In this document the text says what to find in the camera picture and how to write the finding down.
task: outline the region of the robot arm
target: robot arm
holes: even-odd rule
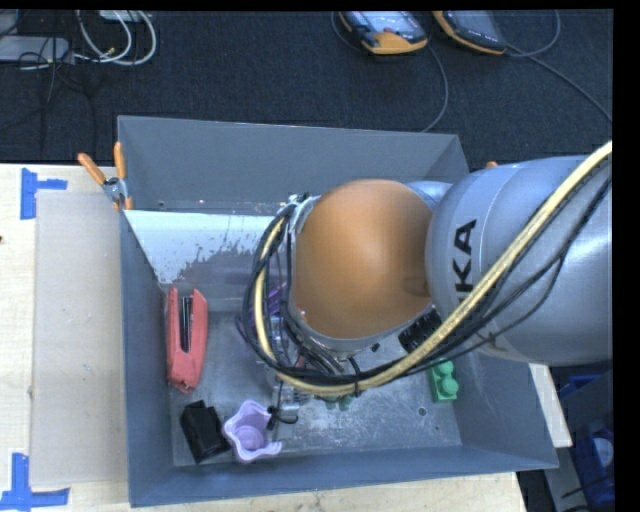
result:
[[[305,202],[312,209],[295,229],[298,202],[283,208],[259,247],[243,315],[282,381],[316,396],[357,394],[480,346],[547,364],[610,357],[611,143],[445,188],[348,183]],[[293,365],[269,336],[263,300],[282,246]],[[434,307],[442,325],[405,357],[355,374],[328,370]],[[326,364],[332,358],[338,364]],[[314,359],[324,366],[305,366]]]

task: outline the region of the black object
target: black object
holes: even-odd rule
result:
[[[190,296],[182,298],[182,308],[180,311],[180,347],[185,352],[191,350],[191,313],[193,310],[193,298]]]
[[[196,464],[231,448],[220,432],[220,419],[216,410],[206,407],[202,400],[184,408],[180,416],[180,425]]]
[[[411,353],[422,344],[425,338],[436,332],[441,325],[442,319],[440,315],[435,309],[431,309],[402,331],[398,336],[398,341],[402,348]]]
[[[491,11],[433,11],[445,33],[474,50],[501,55],[507,43]]]

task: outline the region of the white cable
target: white cable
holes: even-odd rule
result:
[[[89,34],[87,33],[87,30],[84,28],[84,24],[82,23],[82,18],[80,17],[80,9],[77,9],[76,15],[78,16],[78,22],[80,24],[80,30],[82,31],[82,37],[84,37],[84,40],[87,42],[87,44],[98,55],[98,58],[95,59],[93,57],[87,57],[86,55],[82,55],[79,53],[74,54],[75,57],[77,57],[78,59],[89,60],[91,62],[98,62],[100,64],[105,64],[107,62],[117,62],[118,60],[126,57],[126,55],[131,50],[131,45],[133,44],[133,37],[131,36],[131,31],[129,30],[129,27],[127,27],[127,24],[122,19],[122,16],[120,16],[117,11],[113,11],[113,14],[116,16],[116,18],[118,18],[118,22],[124,27],[124,30],[127,33],[127,47],[124,49],[124,51],[119,55],[116,55],[115,57],[109,56],[109,53],[101,52],[100,49],[93,43],[93,41],[89,37]]]
[[[36,66],[20,66],[20,71],[38,71],[40,69],[49,69],[51,64],[38,64]]]
[[[155,55],[156,48],[158,47],[158,42],[156,39],[156,31],[153,28],[153,24],[151,23],[151,20],[143,11],[138,11],[138,14],[142,18],[142,20],[145,22],[147,27],[149,27],[149,30],[151,31],[151,50],[149,50],[149,53],[147,53],[147,55],[145,55],[140,60],[134,60],[134,61],[118,60],[118,61],[114,61],[113,64],[118,64],[120,66],[139,66],[140,64],[144,64],[145,62],[147,62],[151,57]]]

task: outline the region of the gray bin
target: gray bin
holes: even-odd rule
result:
[[[124,116],[118,119],[118,139],[135,208],[152,212],[268,215],[292,193],[321,194],[352,179],[455,183],[468,174],[455,135]],[[311,437],[305,438],[306,443],[298,438],[274,459],[242,465],[222,454],[209,463],[195,464],[178,425],[183,406],[202,398],[207,405],[215,404],[224,421],[240,405],[243,393],[260,393],[260,371],[252,371],[255,357],[241,341],[234,341],[230,328],[239,312],[234,312],[233,295],[242,289],[248,263],[241,257],[221,260],[214,254],[198,261],[198,272],[186,273],[174,283],[204,289],[209,301],[205,369],[198,388],[185,396],[166,382],[167,283],[158,280],[138,235],[122,214],[133,506],[557,467],[528,364],[480,353],[456,362],[460,391],[454,402],[431,402],[424,375],[416,375],[367,391],[347,411],[309,406],[308,414],[326,415],[322,437],[336,441],[333,444],[314,445]],[[216,286],[216,279],[224,276],[221,266],[239,276],[235,288]],[[241,373],[234,377],[229,372],[221,380],[222,367],[228,366],[222,357],[246,368],[251,377],[243,380]],[[347,430],[332,431],[336,415],[344,415]],[[304,424],[299,428],[305,432]],[[349,437],[349,428],[360,437]]]

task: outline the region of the orange object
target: orange object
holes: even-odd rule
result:
[[[89,174],[91,174],[91,177],[98,185],[102,186],[107,182],[107,178],[104,173],[86,153],[78,153],[78,163],[89,171]]]
[[[127,166],[124,163],[122,144],[119,141],[113,145],[113,161],[116,166],[118,178],[121,180],[125,179],[127,177]]]
[[[167,379],[183,393],[190,393],[200,382],[204,365],[209,331],[207,300],[194,289],[190,297],[180,301],[178,289],[172,286],[167,315]]]

